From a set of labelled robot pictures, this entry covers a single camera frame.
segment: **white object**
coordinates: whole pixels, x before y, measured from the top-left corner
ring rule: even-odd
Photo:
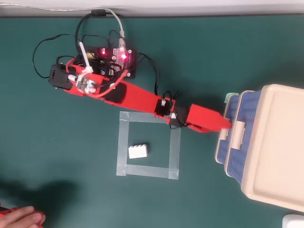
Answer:
[[[304,89],[263,87],[241,183],[250,199],[304,212],[303,114]]]
[[[261,13],[302,13],[302,0],[212,0],[212,1],[180,1],[180,0],[133,0],[133,1],[96,1],[96,0],[14,0],[1,10],[2,16],[64,16],[66,11],[76,11],[72,15],[85,15],[90,9],[108,7],[124,16],[178,16],[178,15],[227,15],[227,14],[261,14]],[[31,7],[20,9],[13,6]]]
[[[241,149],[241,145],[243,143],[243,137],[245,132],[245,122],[235,121],[235,129],[234,134],[231,139],[231,148],[233,149]]]
[[[304,228],[304,216],[285,215],[283,218],[283,228]]]
[[[147,145],[138,145],[129,147],[129,158],[145,158],[148,156]]]
[[[82,55],[85,59],[85,67],[86,67],[82,72],[87,73],[87,74],[88,73],[93,73],[93,68],[90,66],[89,60],[88,60],[87,55],[86,55],[86,50],[85,50],[84,44],[81,41],[79,42],[79,46],[80,46]]]

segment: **black connector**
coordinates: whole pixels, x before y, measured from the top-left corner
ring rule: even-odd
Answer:
[[[76,69],[74,67],[69,67],[69,72],[71,74],[76,73]],[[73,87],[72,82],[68,79],[68,75],[61,72],[56,65],[53,65],[51,68],[51,72],[48,78],[48,82],[56,88],[70,90]]]
[[[93,9],[91,11],[92,16],[94,17],[105,17],[106,16],[106,11],[105,9]]]

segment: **beige lid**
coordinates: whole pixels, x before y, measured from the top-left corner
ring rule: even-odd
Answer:
[[[304,90],[262,89],[244,166],[251,199],[304,211]]]

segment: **red object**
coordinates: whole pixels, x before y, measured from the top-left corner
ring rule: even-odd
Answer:
[[[68,66],[72,63],[72,61],[73,61],[73,59],[70,60],[66,65],[67,72],[68,72]],[[84,69],[83,67],[76,66],[76,65],[71,65],[71,66],[76,69],[76,73],[78,75],[82,74],[82,70]],[[106,81],[109,80],[108,78],[106,78],[102,75],[97,75],[97,74],[86,74],[85,76],[88,79],[93,80],[97,85],[101,85],[103,80],[106,80]],[[105,100],[104,102],[106,102],[108,104],[119,106],[122,108],[132,109],[132,110],[145,112],[145,113],[152,113],[159,118],[167,120],[167,124],[170,123],[170,118],[160,116],[155,113],[155,107],[157,105],[157,102],[160,99],[162,99],[161,96],[157,96],[157,95],[150,93],[144,89],[141,89],[129,82],[123,81],[122,80],[123,78],[124,77],[120,77],[119,79],[121,79],[121,81],[120,82],[116,81],[115,85],[111,87],[111,88],[114,88],[116,86],[116,84],[118,84],[118,83],[125,84],[126,93],[124,95],[123,100],[120,103],[105,100],[103,98],[103,96],[105,95],[105,92],[103,92],[101,94],[100,88],[97,88],[94,93],[84,94],[77,89],[74,82],[73,82],[72,89],[65,90],[65,91],[70,94],[74,94],[74,95],[78,95],[78,96],[88,95],[95,99]],[[175,107],[175,100],[173,100],[173,106],[171,108],[171,112],[173,112],[174,107]],[[186,124],[187,124],[188,128],[193,129],[200,133],[219,132],[222,128],[231,128],[231,123],[228,120],[226,120],[224,117],[222,117],[218,112],[204,108],[204,107],[200,107],[196,104],[194,104],[190,107],[189,114],[186,119]]]
[[[13,211],[18,210],[18,209],[20,209],[20,208],[11,208],[11,209],[0,211],[0,218],[2,218],[3,216],[5,216]],[[33,211],[33,213],[31,213],[31,214],[35,214],[35,213],[40,213],[42,216],[44,215],[44,213],[41,211]]]

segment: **white cable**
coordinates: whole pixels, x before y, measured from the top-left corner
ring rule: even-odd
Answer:
[[[93,72],[93,69],[92,69],[92,67],[90,66],[89,60],[87,59],[87,55],[86,55],[86,50],[85,50],[84,44],[83,44],[81,41],[79,42],[79,46],[80,46],[82,55],[83,55],[83,57],[84,57],[84,59],[85,59],[85,65],[86,65],[85,71],[86,71],[87,73],[92,73],[92,72]]]
[[[58,11],[58,12],[81,12],[81,11],[89,11],[89,10],[106,10],[110,12],[118,21],[119,27],[120,27],[120,35],[124,38],[124,30],[123,25],[119,19],[119,17],[113,12],[113,10],[108,8],[99,8],[99,7],[93,7],[93,8],[83,8],[83,9],[49,9],[39,6],[30,6],[30,5],[23,5],[23,4],[16,4],[16,3],[7,3],[7,2],[1,2],[0,6],[19,6],[19,7],[25,7],[25,8],[32,8],[37,10],[46,10],[46,11]]]

